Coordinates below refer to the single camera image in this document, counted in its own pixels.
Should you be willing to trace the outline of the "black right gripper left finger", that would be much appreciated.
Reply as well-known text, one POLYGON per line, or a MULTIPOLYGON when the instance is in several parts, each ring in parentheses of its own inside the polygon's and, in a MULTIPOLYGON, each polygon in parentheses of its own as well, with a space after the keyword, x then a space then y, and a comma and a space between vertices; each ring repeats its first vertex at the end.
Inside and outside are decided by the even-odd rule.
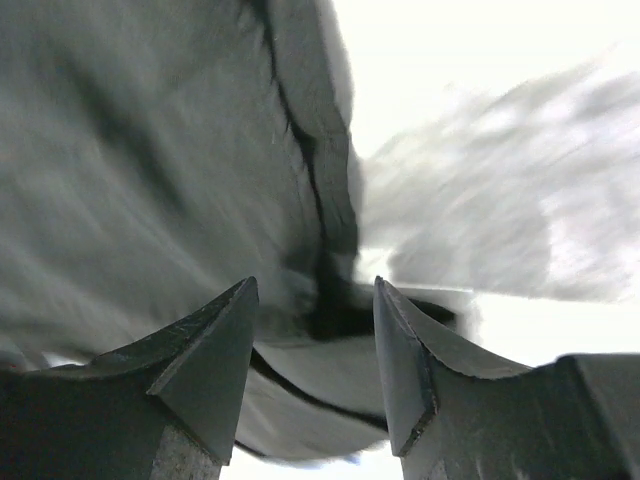
POLYGON ((247 278, 90 363, 1 375, 5 479, 216 479, 232 454, 258 310, 247 278))

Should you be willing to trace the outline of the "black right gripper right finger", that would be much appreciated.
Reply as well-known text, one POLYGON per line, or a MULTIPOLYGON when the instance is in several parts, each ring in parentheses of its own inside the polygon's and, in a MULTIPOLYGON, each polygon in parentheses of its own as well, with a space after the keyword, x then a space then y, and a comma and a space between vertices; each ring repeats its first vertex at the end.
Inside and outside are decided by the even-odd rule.
POLYGON ((638 477, 637 355, 565 355, 530 368, 459 336, 384 279, 373 311, 405 478, 638 477))

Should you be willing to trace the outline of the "black long sleeve shirt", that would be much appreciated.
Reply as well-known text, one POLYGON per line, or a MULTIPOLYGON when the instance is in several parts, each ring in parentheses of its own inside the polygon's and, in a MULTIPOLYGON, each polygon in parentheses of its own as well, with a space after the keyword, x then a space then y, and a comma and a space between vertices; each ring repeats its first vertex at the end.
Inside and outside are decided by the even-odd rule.
POLYGON ((363 223, 443 195, 359 164, 318 1, 1 5, 1 375, 143 339, 254 278, 234 446, 343 456, 388 436, 363 223))

